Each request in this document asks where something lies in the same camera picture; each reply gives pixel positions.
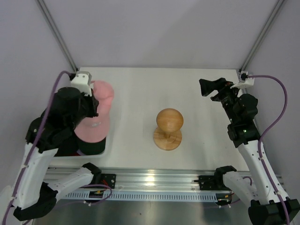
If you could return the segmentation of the dark green cap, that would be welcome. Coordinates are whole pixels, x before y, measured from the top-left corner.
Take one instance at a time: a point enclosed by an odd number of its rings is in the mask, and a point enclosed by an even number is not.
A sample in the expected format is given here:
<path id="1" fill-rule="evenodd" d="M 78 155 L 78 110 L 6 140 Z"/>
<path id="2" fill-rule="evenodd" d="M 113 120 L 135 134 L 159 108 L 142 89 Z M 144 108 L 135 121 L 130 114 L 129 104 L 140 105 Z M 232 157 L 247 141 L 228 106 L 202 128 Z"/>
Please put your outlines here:
<path id="1" fill-rule="evenodd" d="M 83 155 L 101 155 L 105 151 L 106 138 L 99 142 L 85 142 L 77 137 L 76 142 Z"/>

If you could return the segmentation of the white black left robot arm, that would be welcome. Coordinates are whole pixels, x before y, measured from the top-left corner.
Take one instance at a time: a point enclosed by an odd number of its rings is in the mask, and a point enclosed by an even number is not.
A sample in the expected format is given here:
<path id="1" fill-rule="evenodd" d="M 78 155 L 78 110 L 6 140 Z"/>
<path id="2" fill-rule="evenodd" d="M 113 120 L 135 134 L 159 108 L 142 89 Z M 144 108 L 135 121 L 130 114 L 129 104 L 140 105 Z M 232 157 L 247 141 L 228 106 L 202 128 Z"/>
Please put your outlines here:
<path id="1" fill-rule="evenodd" d="M 92 163 L 56 183 L 44 182 L 52 158 L 66 146 L 83 119 L 98 115 L 98 104 L 91 87 L 52 90 L 46 109 L 31 122 L 25 137 L 23 165 L 9 204 L 15 208 L 16 219 L 27 222 L 44 217 L 68 193 L 86 185 L 100 185 L 102 171 Z"/>

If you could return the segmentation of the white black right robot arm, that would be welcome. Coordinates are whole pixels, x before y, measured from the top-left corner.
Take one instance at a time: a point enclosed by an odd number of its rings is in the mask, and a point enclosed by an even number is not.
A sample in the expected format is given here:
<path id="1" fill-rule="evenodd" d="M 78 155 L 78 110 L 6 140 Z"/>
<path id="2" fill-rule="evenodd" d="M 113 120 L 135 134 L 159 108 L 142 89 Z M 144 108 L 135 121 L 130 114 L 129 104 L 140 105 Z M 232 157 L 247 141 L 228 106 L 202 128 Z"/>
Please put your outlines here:
<path id="1" fill-rule="evenodd" d="M 262 135 L 254 123 L 258 100 L 250 94 L 239 95 L 245 82 L 234 84 L 224 78 L 199 80 L 201 95 L 213 91 L 212 101 L 220 102 L 230 121 L 227 132 L 245 160 L 253 184 L 246 182 L 233 166 L 215 170 L 214 185 L 229 188 L 248 207 L 254 225 L 288 225 L 300 211 L 297 199 L 291 199 L 277 179 L 264 150 Z"/>

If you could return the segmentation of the pink cap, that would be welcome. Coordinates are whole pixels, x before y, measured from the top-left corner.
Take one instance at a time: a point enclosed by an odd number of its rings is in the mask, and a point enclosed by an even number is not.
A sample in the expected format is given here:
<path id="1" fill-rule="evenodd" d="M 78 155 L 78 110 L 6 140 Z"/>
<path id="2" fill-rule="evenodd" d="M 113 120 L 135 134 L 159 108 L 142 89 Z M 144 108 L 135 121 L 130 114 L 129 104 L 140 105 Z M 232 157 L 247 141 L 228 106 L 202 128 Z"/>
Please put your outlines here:
<path id="1" fill-rule="evenodd" d="M 110 109 L 114 99 L 112 86 L 104 81 L 93 82 L 93 92 L 98 100 L 97 117 L 85 118 L 75 129 L 76 136 L 87 143 L 97 143 L 106 138 L 110 128 Z"/>

